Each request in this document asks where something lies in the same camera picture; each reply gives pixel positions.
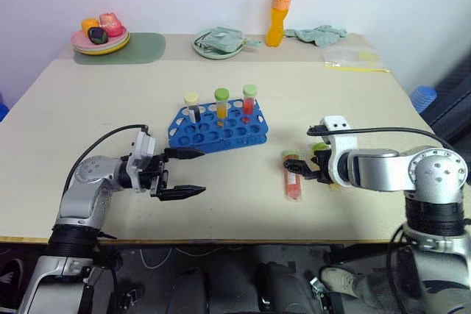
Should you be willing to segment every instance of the blue test tube rack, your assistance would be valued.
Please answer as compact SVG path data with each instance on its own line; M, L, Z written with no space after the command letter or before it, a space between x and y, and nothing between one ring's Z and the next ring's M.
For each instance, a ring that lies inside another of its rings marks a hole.
M222 121L216 117L216 103L200 104L199 111L201 121L195 124L186 107L178 111L168 130L170 147L191 147L209 154L266 142L268 125L258 102L253 115L244 115L241 99L228 101L227 118Z

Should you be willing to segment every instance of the pink plate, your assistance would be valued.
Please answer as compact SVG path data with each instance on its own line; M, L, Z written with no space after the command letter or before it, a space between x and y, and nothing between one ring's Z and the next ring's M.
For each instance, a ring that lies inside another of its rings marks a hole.
M77 47L80 47L81 49L83 50L87 50L87 49L100 49L100 48L103 48L103 49L106 49L107 47L110 47L112 46L113 44L116 44L117 42L119 42L120 40L122 40L123 38L125 38L127 36L127 30L126 30L126 27L124 28L124 32L122 33L121 36L118 36L118 37L109 37L108 38L108 42L106 43L103 43L103 44L94 44L91 42L91 40L88 39L87 36L85 36L85 33L83 33L82 30L79 30L77 32L75 32L72 37L71 37L71 43L74 45L74 46L77 46Z

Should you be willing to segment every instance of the test tube with dark liquid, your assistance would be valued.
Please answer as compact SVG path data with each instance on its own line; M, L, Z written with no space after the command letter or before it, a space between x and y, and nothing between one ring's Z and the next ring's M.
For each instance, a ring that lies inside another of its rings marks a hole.
M185 103L188 107L188 117L191 123L201 121L201 113L199 112L199 96L196 92L188 92L185 95Z

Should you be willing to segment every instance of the white wall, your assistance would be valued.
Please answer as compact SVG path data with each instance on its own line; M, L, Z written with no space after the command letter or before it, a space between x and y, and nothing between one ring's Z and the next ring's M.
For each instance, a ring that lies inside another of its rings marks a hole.
M264 33L270 0L0 0L0 91L12 106L79 29L113 11L133 32L229 24ZM286 26L364 33L403 87L433 85L471 46L471 0L293 0Z

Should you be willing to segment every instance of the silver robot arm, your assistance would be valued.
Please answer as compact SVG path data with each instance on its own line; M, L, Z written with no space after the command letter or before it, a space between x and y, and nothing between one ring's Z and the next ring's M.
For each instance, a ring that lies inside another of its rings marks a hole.
M60 202L52 236L29 281L18 310L21 314L70 313L91 307L93 288L87 278L96 264L97 238L113 238L101 232L114 192L132 188L150 190L160 200L180 200L205 188L181 185L167 189L169 158L187 160L203 155L194 149L165 149L154 155L155 139L140 131L122 158L94 156L83 160L74 172L74 183Z
M404 190L406 253L415 264L426 313L460 313L471 307L471 238L465 231L463 186L467 164L454 151L429 146L399 153L391 149L358 149L355 134L340 115L328 116L308 135L322 136L330 150L312 159L288 160L285 167L307 179L377 191Z

